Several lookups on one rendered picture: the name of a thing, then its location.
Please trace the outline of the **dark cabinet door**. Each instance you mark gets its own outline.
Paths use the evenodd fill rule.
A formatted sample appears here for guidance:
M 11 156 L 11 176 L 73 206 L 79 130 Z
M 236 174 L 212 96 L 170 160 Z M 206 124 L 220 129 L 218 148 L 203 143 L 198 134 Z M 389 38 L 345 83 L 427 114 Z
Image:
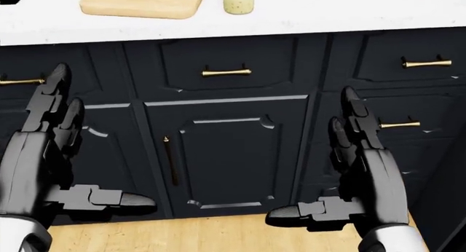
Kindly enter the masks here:
M 75 184 L 143 194 L 143 157 L 130 107 L 86 109 L 82 145 L 73 159 Z
M 307 103 L 304 95 L 146 103 L 174 216 L 254 214 L 287 205 Z

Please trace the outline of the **dark cabinet drawer front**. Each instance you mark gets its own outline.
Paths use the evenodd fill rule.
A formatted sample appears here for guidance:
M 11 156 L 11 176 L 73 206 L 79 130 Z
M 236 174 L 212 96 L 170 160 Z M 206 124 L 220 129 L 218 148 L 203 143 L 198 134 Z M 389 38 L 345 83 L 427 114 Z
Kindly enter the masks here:
M 85 98 L 102 90 L 86 46 L 37 45 L 0 47 L 0 75 L 8 81 L 45 78 L 59 63 L 72 72 L 70 94 Z
M 451 140 L 449 114 L 457 106 L 457 96 L 377 95 L 363 100 L 381 125 L 390 126 L 379 132 L 379 138 L 402 173 L 431 172 Z
M 452 66 L 407 68 L 408 61 L 434 61 L 437 55 L 452 60 Z M 385 31 L 365 35 L 355 68 L 356 79 L 371 83 L 450 82 L 466 79 L 466 31 Z
M 183 39 L 161 47 L 167 83 L 189 92 L 271 87 L 288 83 L 292 68 L 293 40 L 283 37 L 231 37 Z M 247 76 L 204 78 L 202 70 L 249 68 Z

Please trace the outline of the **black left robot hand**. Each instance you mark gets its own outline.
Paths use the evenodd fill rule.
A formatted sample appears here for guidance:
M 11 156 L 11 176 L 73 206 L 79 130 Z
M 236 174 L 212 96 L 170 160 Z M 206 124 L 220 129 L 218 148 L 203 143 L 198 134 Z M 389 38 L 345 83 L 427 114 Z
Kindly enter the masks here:
M 48 205 L 70 211 L 156 210 L 156 202 L 141 194 L 72 184 L 71 158 L 82 142 L 84 104 L 68 99 L 71 77 L 70 68 L 59 63 L 30 99 L 28 118 L 0 161 L 0 214 L 32 217 Z

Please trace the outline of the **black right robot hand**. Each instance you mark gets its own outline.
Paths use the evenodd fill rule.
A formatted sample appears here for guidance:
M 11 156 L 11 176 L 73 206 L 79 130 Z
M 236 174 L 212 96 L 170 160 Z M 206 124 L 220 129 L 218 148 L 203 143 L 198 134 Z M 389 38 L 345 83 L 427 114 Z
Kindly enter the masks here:
M 339 194 L 318 197 L 268 212 L 272 227 L 304 227 L 308 232 L 340 231 L 353 224 L 361 236 L 382 225 L 407 224 L 403 177 L 378 138 L 381 125 L 350 86 L 341 91 L 341 116 L 328 122 L 330 153 L 340 174 Z

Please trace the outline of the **light wooden cutting board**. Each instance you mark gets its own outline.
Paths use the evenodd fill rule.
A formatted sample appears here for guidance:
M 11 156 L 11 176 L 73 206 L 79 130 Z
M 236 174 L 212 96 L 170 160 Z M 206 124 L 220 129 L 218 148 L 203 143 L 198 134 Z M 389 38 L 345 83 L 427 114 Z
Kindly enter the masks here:
M 81 0 L 87 15 L 151 17 L 184 20 L 192 17 L 202 0 Z

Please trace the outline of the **pale yellow sauce jar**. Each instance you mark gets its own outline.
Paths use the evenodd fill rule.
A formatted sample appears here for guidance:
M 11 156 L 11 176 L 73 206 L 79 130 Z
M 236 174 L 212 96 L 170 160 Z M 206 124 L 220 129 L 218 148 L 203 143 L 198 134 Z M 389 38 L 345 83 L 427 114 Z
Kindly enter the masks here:
M 223 0 L 224 11 L 231 15 L 246 15 L 254 9 L 254 0 Z

